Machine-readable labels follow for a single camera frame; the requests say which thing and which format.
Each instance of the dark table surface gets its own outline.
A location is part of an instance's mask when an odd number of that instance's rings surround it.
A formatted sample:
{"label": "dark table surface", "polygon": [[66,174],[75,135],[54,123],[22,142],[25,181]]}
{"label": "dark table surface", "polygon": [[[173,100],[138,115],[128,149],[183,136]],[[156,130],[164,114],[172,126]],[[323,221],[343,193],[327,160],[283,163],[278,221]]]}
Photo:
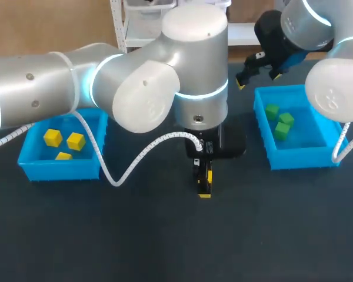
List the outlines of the dark table surface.
{"label": "dark table surface", "polygon": [[[303,83],[312,65],[274,83],[263,70],[240,93],[242,66],[229,67],[229,114],[248,148],[214,163],[210,200],[197,196],[182,140],[154,149],[119,189],[103,176],[30,183],[16,164],[24,137],[0,148],[0,281],[353,281],[353,152],[339,168],[272,172],[252,112],[254,87]],[[145,135],[110,122],[109,170],[119,178],[179,129],[172,116]]]}

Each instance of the blue bin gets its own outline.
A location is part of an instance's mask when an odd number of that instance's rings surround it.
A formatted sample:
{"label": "blue bin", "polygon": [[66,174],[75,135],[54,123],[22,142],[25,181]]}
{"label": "blue bin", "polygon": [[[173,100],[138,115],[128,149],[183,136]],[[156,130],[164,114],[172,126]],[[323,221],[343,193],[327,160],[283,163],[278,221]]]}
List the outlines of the blue bin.
{"label": "blue bin", "polygon": [[[103,154],[108,115],[99,109],[78,111],[86,120]],[[59,147],[47,146],[43,136],[48,129],[60,130],[63,141]],[[69,149],[66,140],[72,132],[83,134],[86,140],[81,151]],[[69,153],[72,160],[55,160],[59,152]],[[36,123],[30,128],[18,164],[30,181],[98,179],[100,164],[78,119],[72,115],[53,117]]]}
{"label": "blue bin", "polygon": [[[277,120],[268,121],[268,104],[289,112],[295,119],[285,141],[274,138]],[[305,86],[276,86],[255,90],[254,111],[272,170],[338,166],[331,161],[332,151],[341,134],[341,125],[323,117],[308,102]],[[340,151],[348,144],[345,139]]]}

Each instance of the screw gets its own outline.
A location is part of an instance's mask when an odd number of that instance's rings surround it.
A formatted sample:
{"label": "screw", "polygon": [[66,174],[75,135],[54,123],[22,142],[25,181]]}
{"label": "screw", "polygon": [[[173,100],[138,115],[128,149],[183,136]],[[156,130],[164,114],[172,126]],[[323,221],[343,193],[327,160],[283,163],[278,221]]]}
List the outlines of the screw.
{"label": "screw", "polygon": [[39,101],[38,101],[38,100],[34,100],[33,102],[31,102],[31,106],[32,106],[33,108],[39,107]]}
{"label": "screw", "polygon": [[201,123],[204,120],[202,116],[194,116],[194,121],[197,123]]}
{"label": "screw", "polygon": [[26,75],[26,78],[29,79],[29,80],[33,80],[34,79],[34,75],[32,73],[28,73]]}

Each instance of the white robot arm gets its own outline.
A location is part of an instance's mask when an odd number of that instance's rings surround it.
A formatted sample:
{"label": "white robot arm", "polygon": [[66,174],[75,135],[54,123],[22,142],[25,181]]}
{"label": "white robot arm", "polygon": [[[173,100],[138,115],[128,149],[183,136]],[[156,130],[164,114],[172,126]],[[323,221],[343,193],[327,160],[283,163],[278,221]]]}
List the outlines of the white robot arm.
{"label": "white robot arm", "polygon": [[313,107],[339,122],[353,122],[353,0],[292,0],[281,16],[285,36],[314,51],[334,39],[327,57],[306,79]]}
{"label": "white robot arm", "polygon": [[227,18],[204,4],[173,9],[161,36],[129,54],[95,43],[0,58],[0,130],[98,107],[143,133],[166,118],[174,101],[181,126],[210,129],[227,116],[227,60]]}

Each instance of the brown wall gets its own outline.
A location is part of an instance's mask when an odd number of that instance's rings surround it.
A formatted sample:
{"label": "brown wall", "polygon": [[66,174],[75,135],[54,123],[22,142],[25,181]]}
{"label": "brown wall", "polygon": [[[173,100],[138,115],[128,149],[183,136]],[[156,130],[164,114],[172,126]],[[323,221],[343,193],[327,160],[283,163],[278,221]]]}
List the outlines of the brown wall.
{"label": "brown wall", "polygon": [[0,56],[116,45],[109,0],[0,0]]}

